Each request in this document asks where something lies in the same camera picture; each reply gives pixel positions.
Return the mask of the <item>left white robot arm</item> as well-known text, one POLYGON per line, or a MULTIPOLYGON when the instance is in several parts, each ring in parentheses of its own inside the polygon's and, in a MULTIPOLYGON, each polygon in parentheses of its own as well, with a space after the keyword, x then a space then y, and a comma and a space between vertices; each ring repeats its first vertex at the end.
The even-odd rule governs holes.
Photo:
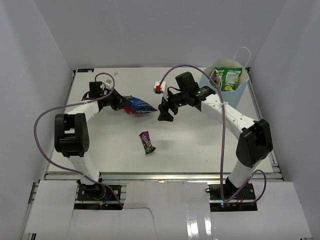
POLYGON ((55 116, 54 147, 80 172, 81 179, 77 181, 80 189, 90 197, 100 200, 105 197, 107 190, 101 184, 101 173, 87 153, 90 147, 87 122, 104 107, 118 111, 129 107, 132 102, 116 90, 111 90, 110 85, 102 81, 91 81, 89 91, 82 100, 84 104, 55 116))

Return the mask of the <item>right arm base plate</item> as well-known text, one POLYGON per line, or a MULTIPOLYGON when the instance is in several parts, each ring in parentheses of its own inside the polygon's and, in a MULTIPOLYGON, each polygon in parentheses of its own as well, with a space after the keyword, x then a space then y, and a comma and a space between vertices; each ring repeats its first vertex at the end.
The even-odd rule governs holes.
MULTIPOLYGON (((233 192, 230 191, 227 187, 223 186, 224 198, 227 200, 232 195, 233 192)), ((206 193, 209 193, 211 200, 222 200, 221 198, 221 186, 219 184, 210 184, 206 189, 206 193)), ((253 188, 253 185, 249 183, 245 186, 236 196, 233 197, 233 200, 255 200, 256 194, 253 188)))

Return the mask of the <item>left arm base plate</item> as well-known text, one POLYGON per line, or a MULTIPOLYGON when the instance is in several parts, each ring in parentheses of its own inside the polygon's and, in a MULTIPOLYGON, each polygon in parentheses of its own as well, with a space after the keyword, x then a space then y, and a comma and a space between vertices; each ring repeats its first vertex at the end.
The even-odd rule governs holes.
POLYGON ((109 188, 105 188, 102 192, 100 190, 84 190, 81 187, 78 188, 78 192, 76 195, 77 201, 116 201, 115 196, 112 194, 109 188))

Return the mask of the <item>green Fox's candy packet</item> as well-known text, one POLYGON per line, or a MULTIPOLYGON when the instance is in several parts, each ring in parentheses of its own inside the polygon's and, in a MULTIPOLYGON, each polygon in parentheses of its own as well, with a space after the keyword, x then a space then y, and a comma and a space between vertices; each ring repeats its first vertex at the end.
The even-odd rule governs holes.
POLYGON ((212 71, 213 80, 222 92, 233 92, 242 74, 242 68, 217 67, 212 71))

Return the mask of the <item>blue chips bag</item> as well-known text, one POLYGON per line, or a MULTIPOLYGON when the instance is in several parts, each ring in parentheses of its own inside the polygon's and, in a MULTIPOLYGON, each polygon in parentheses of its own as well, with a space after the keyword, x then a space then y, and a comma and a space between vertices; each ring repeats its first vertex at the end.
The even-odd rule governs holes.
POLYGON ((152 105, 140 98, 130 95, 130 100, 132 104, 130 104, 129 107, 135 110, 134 114, 150 114, 157 111, 152 105))

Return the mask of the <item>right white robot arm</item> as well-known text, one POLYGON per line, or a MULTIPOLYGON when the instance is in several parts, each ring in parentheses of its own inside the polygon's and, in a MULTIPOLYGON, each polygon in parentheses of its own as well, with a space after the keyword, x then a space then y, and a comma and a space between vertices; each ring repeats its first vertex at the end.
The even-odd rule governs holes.
POLYGON ((229 130, 238 140, 236 147, 237 162, 226 178, 221 189, 225 196, 236 200, 244 193, 244 186, 253 175, 254 170, 273 150, 269 123, 247 117, 221 101, 217 91, 209 86, 199 87, 190 72, 184 72, 175 78, 178 92, 172 93, 159 81, 154 85, 154 92, 161 94, 158 120, 172 122, 178 109, 191 106, 222 121, 222 129, 229 130))

